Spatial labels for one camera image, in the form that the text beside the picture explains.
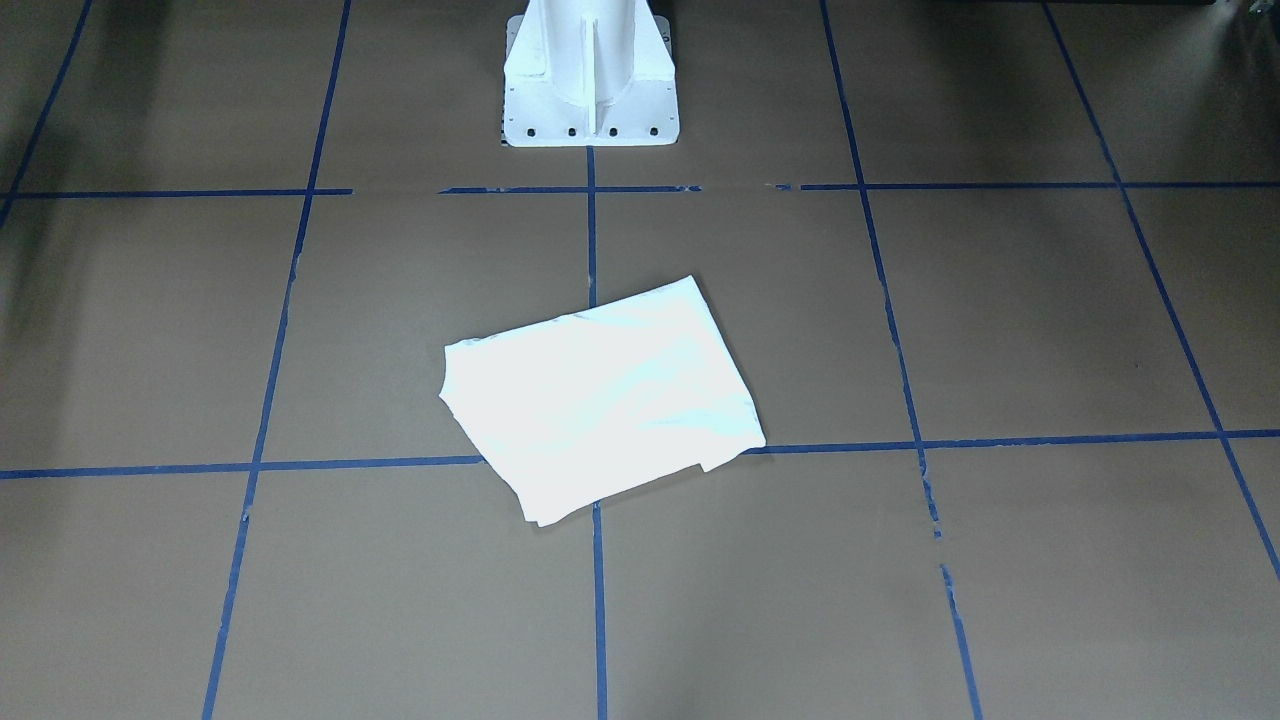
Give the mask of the cream long-sleeve cat shirt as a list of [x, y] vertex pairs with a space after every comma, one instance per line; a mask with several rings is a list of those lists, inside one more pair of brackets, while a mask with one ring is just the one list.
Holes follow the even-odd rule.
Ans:
[[461, 340], [443, 355], [440, 400], [538, 527], [765, 445], [754, 397], [690, 275]]

